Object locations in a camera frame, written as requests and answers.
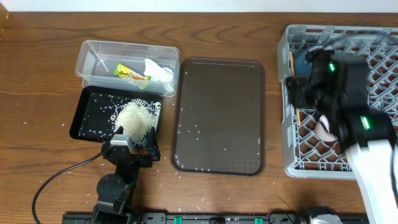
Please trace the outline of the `pile of rice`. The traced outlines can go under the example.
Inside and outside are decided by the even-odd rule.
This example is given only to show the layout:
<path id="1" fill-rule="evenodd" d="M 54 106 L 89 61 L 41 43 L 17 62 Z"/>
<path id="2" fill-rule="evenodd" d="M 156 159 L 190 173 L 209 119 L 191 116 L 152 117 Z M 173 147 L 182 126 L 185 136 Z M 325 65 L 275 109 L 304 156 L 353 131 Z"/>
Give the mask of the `pile of rice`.
<path id="1" fill-rule="evenodd" d="M 157 130 L 161 102 L 133 99 L 116 105 L 110 117 L 113 131 L 122 126 L 123 134 L 128 134 L 136 147 L 144 147 L 151 128 Z"/>

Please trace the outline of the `dark blue plate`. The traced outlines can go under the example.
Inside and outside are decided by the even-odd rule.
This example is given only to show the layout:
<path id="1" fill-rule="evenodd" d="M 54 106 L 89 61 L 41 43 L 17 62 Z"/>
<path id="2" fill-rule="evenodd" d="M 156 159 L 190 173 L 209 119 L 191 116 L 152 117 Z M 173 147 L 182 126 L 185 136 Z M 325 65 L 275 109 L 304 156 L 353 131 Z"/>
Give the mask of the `dark blue plate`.
<path id="1" fill-rule="evenodd" d="M 312 65 L 306 61 L 309 49 L 301 50 L 294 56 L 294 72 L 297 77 L 309 78 L 312 73 Z"/>

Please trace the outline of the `pink cup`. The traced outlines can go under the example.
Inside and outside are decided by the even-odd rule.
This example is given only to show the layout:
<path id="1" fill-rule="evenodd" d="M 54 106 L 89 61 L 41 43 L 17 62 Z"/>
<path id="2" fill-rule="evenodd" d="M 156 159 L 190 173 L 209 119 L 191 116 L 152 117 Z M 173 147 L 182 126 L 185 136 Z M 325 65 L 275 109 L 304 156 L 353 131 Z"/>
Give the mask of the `pink cup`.
<path id="1" fill-rule="evenodd" d="M 314 132 L 322 141 L 332 142 L 337 140 L 337 137 L 330 132 L 330 125 L 324 114 L 319 117 Z"/>

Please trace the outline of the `wooden chopstick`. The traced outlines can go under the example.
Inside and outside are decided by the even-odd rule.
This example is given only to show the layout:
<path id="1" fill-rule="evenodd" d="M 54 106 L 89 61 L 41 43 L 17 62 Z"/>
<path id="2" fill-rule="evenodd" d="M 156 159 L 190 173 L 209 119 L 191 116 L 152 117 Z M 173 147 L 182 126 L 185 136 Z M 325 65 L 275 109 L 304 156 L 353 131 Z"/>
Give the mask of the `wooden chopstick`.
<path id="1" fill-rule="evenodd" d="M 297 117 L 297 125 L 298 127 L 301 126 L 301 119 L 300 119 L 300 109 L 296 108 L 296 117 Z"/>
<path id="2" fill-rule="evenodd" d="M 289 52 L 289 56 L 290 56 L 290 69 L 291 69 L 292 77 L 294 77 L 295 70 L 294 70 L 294 57 L 293 57 L 292 51 Z"/>

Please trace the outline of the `yellow green snack wrapper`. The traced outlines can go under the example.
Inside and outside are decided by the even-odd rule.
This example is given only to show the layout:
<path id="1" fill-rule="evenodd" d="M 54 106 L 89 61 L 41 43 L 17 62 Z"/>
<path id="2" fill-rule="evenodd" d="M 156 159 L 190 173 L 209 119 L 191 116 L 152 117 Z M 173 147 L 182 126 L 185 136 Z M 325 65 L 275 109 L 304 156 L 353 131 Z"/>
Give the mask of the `yellow green snack wrapper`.
<path id="1" fill-rule="evenodd" d="M 133 79 L 134 81 L 132 84 L 138 86 L 141 90 L 147 88 L 148 81 L 151 80 L 150 76 L 137 73 L 121 63 L 116 66 L 113 75 L 123 79 Z"/>

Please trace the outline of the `white napkin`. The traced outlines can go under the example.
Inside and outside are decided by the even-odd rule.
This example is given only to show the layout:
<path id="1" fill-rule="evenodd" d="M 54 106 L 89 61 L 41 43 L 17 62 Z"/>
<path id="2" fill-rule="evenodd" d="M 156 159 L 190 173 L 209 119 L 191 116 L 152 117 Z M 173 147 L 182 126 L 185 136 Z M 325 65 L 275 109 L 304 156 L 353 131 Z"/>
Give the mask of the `white napkin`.
<path id="1" fill-rule="evenodd" d="M 150 77 L 150 81 L 163 82 L 167 91 L 172 92 L 175 90 L 173 85 L 165 84 L 171 82 L 174 78 L 174 72 L 167 67 L 160 67 L 153 60 L 146 58 L 145 60 L 144 75 Z"/>

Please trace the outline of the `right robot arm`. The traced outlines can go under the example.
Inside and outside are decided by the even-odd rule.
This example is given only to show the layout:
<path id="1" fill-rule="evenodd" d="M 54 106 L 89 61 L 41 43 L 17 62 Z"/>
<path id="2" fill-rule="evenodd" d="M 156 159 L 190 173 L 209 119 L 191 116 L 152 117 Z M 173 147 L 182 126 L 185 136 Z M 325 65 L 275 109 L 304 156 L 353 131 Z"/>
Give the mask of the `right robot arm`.
<path id="1" fill-rule="evenodd" d="M 370 223 L 397 223 L 397 134 L 389 115 L 368 105 L 367 61 L 323 47 L 305 54 L 309 76 L 286 78 L 295 108 L 315 108 L 345 153 Z"/>

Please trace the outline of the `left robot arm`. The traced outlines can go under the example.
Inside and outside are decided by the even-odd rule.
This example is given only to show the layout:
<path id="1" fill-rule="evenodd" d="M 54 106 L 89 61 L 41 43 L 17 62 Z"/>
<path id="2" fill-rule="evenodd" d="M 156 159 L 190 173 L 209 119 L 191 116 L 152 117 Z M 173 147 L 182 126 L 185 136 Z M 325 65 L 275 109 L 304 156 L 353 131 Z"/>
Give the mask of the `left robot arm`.
<path id="1" fill-rule="evenodd" d="M 160 160 L 160 151 L 155 138 L 155 127 L 151 127 L 144 149 L 145 154 L 134 154 L 134 143 L 123 128 L 118 128 L 111 139 L 101 148 L 103 158 L 116 166 L 113 174 L 103 176 L 96 187 L 97 203 L 93 208 L 92 224 L 142 223 L 141 214 L 131 208 L 139 170 L 151 168 Z"/>

